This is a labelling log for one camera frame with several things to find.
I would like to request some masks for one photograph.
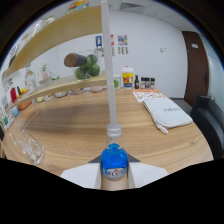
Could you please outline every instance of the red item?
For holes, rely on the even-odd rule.
[[[11,95],[12,103],[14,103],[17,100],[16,89],[14,87],[11,89],[10,95]]]

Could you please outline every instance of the glass cup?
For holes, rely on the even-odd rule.
[[[8,132],[8,136],[15,147],[21,148],[22,152],[32,165],[38,165],[44,158],[44,147],[28,132],[21,132],[13,127]]]
[[[28,131],[20,133],[18,145],[32,165],[41,163],[45,154],[44,147]]]

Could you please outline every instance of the ceiling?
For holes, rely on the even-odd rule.
[[[40,16],[39,19],[46,20],[51,14],[54,14],[54,18],[58,19],[66,14],[66,11],[71,3],[75,2],[68,1],[46,14]],[[101,0],[89,0],[90,6],[100,5]],[[195,26],[184,18],[181,14],[174,11],[173,9],[152,0],[108,0],[109,11],[127,11],[132,13],[139,13],[142,15],[147,15],[154,17],[156,19],[162,20],[170,25],[176,27],[181,31],[193,31],[200,33]]]

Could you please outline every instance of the black chair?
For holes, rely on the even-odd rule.
[[[2,122],[0,122],[0,139],[1,141],[3,141],[5,134],[4,134],[4,130],[3,130],[3,124]]]
[[[214,159],[223,157],[224,152],[224,113],[209,97],[198,94],[190,116],[205,136]]]

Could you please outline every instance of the floor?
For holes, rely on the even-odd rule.
[[[192,107],[181,98],[171,98],[183,111],[190,115]]]

